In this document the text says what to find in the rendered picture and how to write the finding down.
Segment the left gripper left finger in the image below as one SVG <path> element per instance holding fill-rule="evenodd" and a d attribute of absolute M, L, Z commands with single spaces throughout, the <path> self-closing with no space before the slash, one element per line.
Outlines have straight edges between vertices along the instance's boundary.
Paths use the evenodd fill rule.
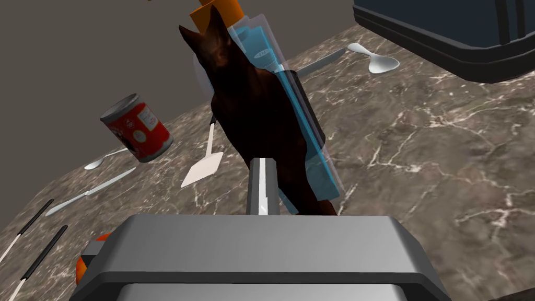
<path fill-rule="evenodd" d="M 263 215 L 262 158 L 253 158 L 250 162 L 246 214 Z"/>

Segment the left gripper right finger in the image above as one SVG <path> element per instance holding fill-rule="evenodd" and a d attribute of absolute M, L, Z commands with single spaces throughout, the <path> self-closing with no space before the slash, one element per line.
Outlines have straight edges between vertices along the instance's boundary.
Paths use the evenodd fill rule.
<path fill-rule="evenodd" d="M 279 215 L 277 169 L 273 158 L 262 158 L 262 214 Z"/>

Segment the white spatula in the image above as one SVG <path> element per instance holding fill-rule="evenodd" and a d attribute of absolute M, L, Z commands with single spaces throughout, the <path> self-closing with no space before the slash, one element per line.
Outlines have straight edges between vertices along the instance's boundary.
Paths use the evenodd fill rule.
<path fill-rule="evenodd" d="M 205 156 L 189 169 L 181 184 L 181 188 L 206 178 L 218 170 L 223 152 L 212 152 L 215 124 L 216 117 L 213 114 L 210 120 L 210 131 L 208 134 Z"/>

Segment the dark brown animal figure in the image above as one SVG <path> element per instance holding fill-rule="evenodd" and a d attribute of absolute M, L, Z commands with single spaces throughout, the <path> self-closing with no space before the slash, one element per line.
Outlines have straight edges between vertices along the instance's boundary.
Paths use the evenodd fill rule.
<path fill-rule="evenodd" d="M 335 215 L 332 203 L 318 200 L 308 182 L 306 140 L 275 74 L 247 59 L 215 6 L 204 33 L 179 30 L 214 88 L 212 112 L 246 165 L 255 157 L 274 159 L 278 186 L 297 214 Z"/>

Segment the clear blue bottle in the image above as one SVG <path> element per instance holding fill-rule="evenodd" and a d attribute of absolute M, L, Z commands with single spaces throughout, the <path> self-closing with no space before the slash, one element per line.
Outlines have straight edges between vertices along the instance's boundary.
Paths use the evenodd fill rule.
<path fill-rule="evenodd" d="M 300 106 L 300 98 L 299 98 L 298 92 L 293 89 L 293 86 L 295 83 L 294 79 L 291 77 L 291 74 L 289 71 L 278 71 L 278 72 L 271 72 L 271 73 L 275 74 L 275 76 L 277 77 L 277 79 L 279 79 L 280 83 L 285 89 L 286 94 L 288 95 L 288 98 L 290 99 L 290 102 L 294 108 L 300 130 L 302 131 L 305 137 L 306 144 L 307 144 L 305 167 L 306 167 L 306 175 L 307 175 L 308 182 L 310 186 L 312 187 L 312 190 L 318 200 L 329 200 L 332 203 L 332 200 L 339 196 L 338 187 L 334 182 L 330 169 L 327 166 L 326 159 L 323 155 L 322 148 L 319 145 L 319 136 L 317 135 L 315 130 L 312 128 L 311 123 L 308 121 L 308 117 L 306 116 L 304 109 Z"/>

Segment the red tin can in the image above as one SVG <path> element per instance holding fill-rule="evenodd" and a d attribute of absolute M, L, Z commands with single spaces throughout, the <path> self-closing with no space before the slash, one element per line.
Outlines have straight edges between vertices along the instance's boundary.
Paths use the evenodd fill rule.
<path fill-rule="evenodd" d="M 173 136 L 139 94 L 118 101 L 100 120 L 140 163 L 162 155 L 173 144 Z"/>

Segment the silver table knife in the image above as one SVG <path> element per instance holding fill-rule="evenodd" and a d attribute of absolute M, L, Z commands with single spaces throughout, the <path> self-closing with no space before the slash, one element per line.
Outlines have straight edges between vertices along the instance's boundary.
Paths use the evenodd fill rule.
<path fill-rule="evenodd" d="M 63 209 L 64 207 L 70 205 L 71 203 L 73 203 L 73 202 L 75 202 L 75 201 L 77 201 L 77 200 L 79 200 L 79 199 L 84 198 L 85 196 L 92 195 L 92 194 L 94 194 L 94 193 L 96 193 L 96 192 L 98 192 L 98 191 L 101 191 L 101 190 L 107 188 L 108 186 L 114 184 L 114 183 L 117 182 L 118 180 L 120 180 L 120 179 L 126 177 L 127 175 L 129 175 L 130 173 L 132 173 L 135 169 L 136 169 L 136 167 L 131 168 L 131 169 L 129 169 L 129 170 L 127 170 L 127 171 L 125 171 L 125 172 L 119 174 L 118 176 L 115 176 L 114 178 L 109 179 L 108 181 L 103 182 L 102 184 L 100 184 L 100 185 L 98 185 L 98 186 L 92 188 L 91 190 L 88 190 L 88 191 L 86 191 L 86 192 L 84 192 L 84 193 L 82 193 L 82 194 L 80 194 L 80 195 L 75 196 L 74 198 L 72 198 L 72 199 L 70 199 L 70 200 L 68 200 L 68 201 L 65 201 L 65 202 L 63 202 L 63 203 L 61 203 L 61 204 L 59 204 L 59 205 L 57 205 L 57 206 L 51 208 L 50 210 L 48 210 L 48 211 L 45 213 L 45 216 L 50 216 L 50 215 L 52 215 L 52 214 L 58 212 L 59 210 Z"/>
<path fill-rule="evenodd" d="M 313 63 L 310 63 L 296 71 L 298 77 L 306 77 L 309 74 L 318 71 L 319 69 L 326 67 L 335 61 L 337 61 L 344 53 L 346 48 L 340 48 L 329 55 L 326 55 Z"/>

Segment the small silver spoon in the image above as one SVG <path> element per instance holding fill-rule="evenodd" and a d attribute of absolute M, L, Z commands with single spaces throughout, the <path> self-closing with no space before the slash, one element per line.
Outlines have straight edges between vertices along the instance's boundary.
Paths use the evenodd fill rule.
<path fill-rule="evenodd" d="M 94 161 L 94 162 L 92 162 L 92 163 L 87 164 L 87 165 L 84 167 L 84 169 L 85 169 L 85 170 L 93 170 L 93 169 L 96 169 L 96 168 L 98 168 L 99 166 L 101 166 L 101 165 L 103 164 L 103 162 L 104 162 L 104 160 L 105 160 L 106 158 L 108 158 L 108 157 L 110 157 L 110 156 L 113 156 L 113 155 L 115 155 L 115 154 L 118 154 L 118 153 L 127 151 L 127 150 L 128 150 L 127 148 L 124 148 L 124 149 L 118 150 L 118 151 L 116 151 L 116 152 L 106 154 L 106 155 L 104 155 L 102 158 L 100 158 L 100 159 L 98 159 L 98 160 L 96 160 L 96 161 Z"/>

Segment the white soup spoon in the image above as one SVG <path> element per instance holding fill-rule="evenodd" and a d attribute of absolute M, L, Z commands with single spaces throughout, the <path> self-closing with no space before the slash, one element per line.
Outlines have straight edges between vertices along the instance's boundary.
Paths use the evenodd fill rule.
<path fill-rule="evenodd" d="M 351 43 L 347 46 L 350 51 L 361 53 L 370 58 L 368 69 L 372 74 L 382 74 L 392 71 L 400 66 L 400 62 L 395 58 L 382 56 L 369 51 L 359 43 Z"/>

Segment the orange block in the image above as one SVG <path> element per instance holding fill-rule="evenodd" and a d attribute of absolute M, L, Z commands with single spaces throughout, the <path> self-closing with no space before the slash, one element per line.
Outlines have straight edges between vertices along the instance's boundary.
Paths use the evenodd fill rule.
<path fill-rule="evenodd" d="M 243 10 L 238 0 L 199 0 L 201 7 L 189 14 L 200 33 L 204 33 L 210 21 L 211 6 L 215 6 L 226 27 L 236 24 L 244 17 Z"/>

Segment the orange round object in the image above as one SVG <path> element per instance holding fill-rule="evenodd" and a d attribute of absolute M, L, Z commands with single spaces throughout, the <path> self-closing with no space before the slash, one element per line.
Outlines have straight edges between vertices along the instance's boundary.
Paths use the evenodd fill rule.
<path fill-rule="evenodd" d="M 85 250 L 81 253 L 76 262 L 76 285 L 79 284 L 83 275 L 87 271 L 87 268 L 95 256 L 100 252 L 104 242 L 107 240 L 110 234 L 111 233 L 104 234 L 87 244 Z"/>

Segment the black and white chopstick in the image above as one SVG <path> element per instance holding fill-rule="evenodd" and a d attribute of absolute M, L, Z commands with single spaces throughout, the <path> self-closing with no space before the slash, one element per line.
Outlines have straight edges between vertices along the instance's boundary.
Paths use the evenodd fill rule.
<path fill-rule="evenodd" d="M 43 214 L 43 212 L 51 205 L 51 203 L 54 201 L 54 199 L 49 199 L 42 208 L 40 208 L 35 215 L 32 216 L 32 218 L 25 223 L 24 227 L 17 233 L 13 241 L 9 244 L 9 246 L 6 248 L 4 253 L 0 256 L 0 264 L 5 259 L 5 257 L 8 255 L 8 253 L 12 250 L 13 246 L 17 242 L 17 240 L 31 227 L 31 225 Z"/>
<path fill-rule="evenodd" d="M 33 263 L 30 265 L 28 270 L 24 273 L 22 278 L 20 279 L 20 282 L 18 283 L 17 287 L 15 288 L 14 292 L 10 296 L 8 301 L 14 301 L 17 294 L 19 293 L 20 289 L 22 288 L 23 284 L 26 280 L 28 280 L 31 275 L 35 272 L 37 267 L 41 264 L 41 262 L 44 260 L 44 258 L 49 254 L 49 252 L 53 249 L 55 243 L 61 238 L 61 236 L 64 234 L 64 232 L 68 229 L 68 225 L 63 225 L 60 230 L 54 235 L 54 237 L 50 240 L 50 242 L 45 246 L 45 248 L 40 252 L 40 254 L 37 256 L 37 258 L 33 261 Z"/>

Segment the dark blue black appliance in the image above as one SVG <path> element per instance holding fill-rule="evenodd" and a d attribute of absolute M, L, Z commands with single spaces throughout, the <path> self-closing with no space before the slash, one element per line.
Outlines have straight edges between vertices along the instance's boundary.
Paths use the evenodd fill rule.
<path fill-rule="evenodd" d="M 535 0 L 353 0 L 362 27 L 476 83 L 535 71 Z"/>

